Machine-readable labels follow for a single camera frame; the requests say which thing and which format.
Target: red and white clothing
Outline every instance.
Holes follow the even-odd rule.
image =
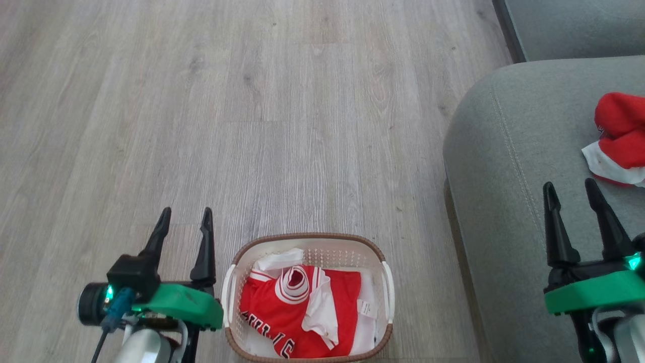
[[[645,187],[645,98],[612,92],[595,111],[600,140],[582,150],[589,170],[611,182]]]
[[[352,350],[360,291],[358,272],[308,265],[252,269],[240,311],[281,357],[339,357]]]

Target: white plastic basket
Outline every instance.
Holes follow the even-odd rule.
[[[348,357],[318,358],[320,363],[345,363],[371,358],[382,350],[392,335],[395,295],[392,272],[379,248],[371,241],[349,234],[301,233],[282,234],[259,238],[246,244],[233,259],[222,287],[224,331],[233,350],[247,360],[276,363],[284,358],[273,358],[254,349],[257,342],[254,330],[239,312],[242,288],[253,263],[272,253],[282,253],[293,248],[304,250],[304,263],[324,269],[343,269],[369,273],[372,278],[375,307],[377,310],[375,347],[363,354]],[[312,359],[291,359],[313,361]]]

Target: green led light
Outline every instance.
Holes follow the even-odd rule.
[[[108,285],[108,290],[105,293],[105,300],[112,300],[114,298],[114,289],[112,289],[112,285]]]
[[[625,261],[630,265],[630,269],[636,270],[640,265],[640,253],[635,253],[633,256],[625,257]]]

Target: red cloth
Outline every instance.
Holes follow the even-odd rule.
[[[323,270],[330,278],[338,322],[339,344],[330,349],[316,332],[302,329],[309,294],[318,288],[321,269],[300,265],[291,270],[294,271],[291,275],[283,273],[278,279],[252,270],[240,300],[240,312],[244,319],[261,335],[273,340],[275,352],[284,358],[349,355],[358,320],[356,301],[361,291],[361,274]],[[283,278],[287,278],[287,288],[293,286],[297,295],[283,291]]]
[[[645,167],[645,98],[612,92],[596,107],[600,149],[624,169]]]

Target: sofa cushion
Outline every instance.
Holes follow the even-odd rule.
[[[500,0],[529,61],[645,54],[643,0]]]
[[[581,149],[598,139],[600,97],[645,96],[645,56],[521,63],[479,81],[444,143],[446,173],[481,310],[498,362],[578,362],[570,319],[544,306],[542,185],[552,181],[571,242],[601,258]],[[645,231],[645,189],[599,182],[631,237]]]

